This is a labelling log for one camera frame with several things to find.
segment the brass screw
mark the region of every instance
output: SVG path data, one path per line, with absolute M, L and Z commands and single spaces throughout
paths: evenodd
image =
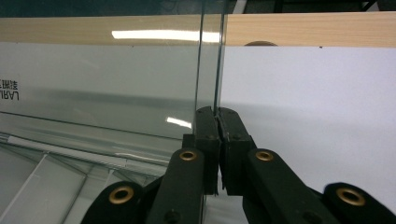
M 274 159 L 274 156 L 266 151 L 258 151 L 256 152 L 256 157 L 257 159 L 261 160 L 261 161 L 271 161 Z
M 114 204 L 126 203 L 134 197 L 134 190 L 129 186 L 121 186 L 111 191 L 108 200 Z
M 193 161 L 197 158 L 197 154 L 193 151 L 184 151 L 184 152 L 180 153 L 179 157 L 183 161 Z
M 337 196 L 344 201 L 355 206 L 364 206 L 366 200 L 354 189 L 340 188 L 336 191 Z

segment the brass ring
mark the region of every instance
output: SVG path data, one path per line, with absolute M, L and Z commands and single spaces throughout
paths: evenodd
M 274 156 L 266 151 L 258 151 L 256 152 L 256 157 L 257 159 L 261 160 L 261 161 L 271 161 L 274 159 Z
M 180 158 L 183 161 L 193 161 L 197 158 L 197 154 L 193 151 L 183 151 L 180 153 Z
M 355 206 L 364 206 L 366 200 L 354 189 L 340 188 L 336 191 L 337 196 L 344 201 Z
M 126 195 L 122 195 L 121 197 L 117 194 L 120 192 L 125 192 Z M 126 203 L 134 197 L 134 190 L 129 186 L 121 186 L 111 191 L 110 195 L 108 196 L 108 200 L 114 204 Z

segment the transparent acrylic sheet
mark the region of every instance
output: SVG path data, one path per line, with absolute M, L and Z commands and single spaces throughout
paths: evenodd
M 0 223 L 79 223 L 107 186 L 156 176 L 0 144 Z
M 0 133 L 168 160 L 216 104 L 226 1 L 70 4 L 0 11 Z

